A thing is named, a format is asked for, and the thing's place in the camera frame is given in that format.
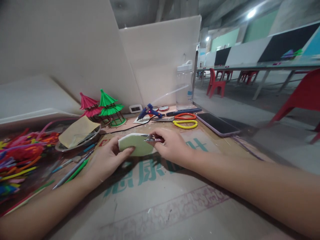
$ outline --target red-handled scissors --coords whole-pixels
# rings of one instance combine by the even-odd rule
[[[195,114],[192,113],[180,113],[172,118],[159,118],[159,119],[155,119],[153,121],[155,122],[173,122],[174,125],[176,125],[179,128],[182,129],[193,129],[196,128],[198,126],[198,122],[195,121],[195,119],[197,118],[197,116]],[[194,125],[192,126],[182,126],[179,123],[194,123]]]

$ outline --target hand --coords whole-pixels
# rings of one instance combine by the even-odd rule
[[[97,151],[90,161],[89,169],[83,176],[89,188],[96,188],[110,177],[119,165],[134,151],[135,147],[128,147],[122,152],[119,151],[118,140],[121,137],[122,136],[116,136],[112,138]]]
[[[159,135],[165,140],[164,144],[160,142],[148,142],[154,146],[162,157],[188,168],[188,160],[193,158],[194,150],[187,146],[179,133],[164,128],[156,128],[150,134]]]

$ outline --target ceiling light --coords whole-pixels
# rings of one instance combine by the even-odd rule
[[[248,13],[247,18],[252,18],[256,14],[256,10],[253,9],[251,12]]]

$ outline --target blue glue gun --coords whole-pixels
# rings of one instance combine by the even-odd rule
[[[151,105],[151,103],[149,103],[148,106],[141,111],[141,113],[138,116],[138,120],[144,118],[144,116],[147,114],[153,114],[158,116],[158,118],[162,118],[161,113],[158,113],[155,110],[153,110],[153,106]]]

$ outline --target green pen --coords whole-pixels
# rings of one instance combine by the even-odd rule
[[[74,174],[71,175],[71,177],[65,183],[70,182],[72,179],[74,179],[75,176],[77,176],[78,173],[81,172],[81,170],[87,165],[88,161],[89,161],[89,158],[84,160],[83,163],[80,165],[80,167],[74,172]]]

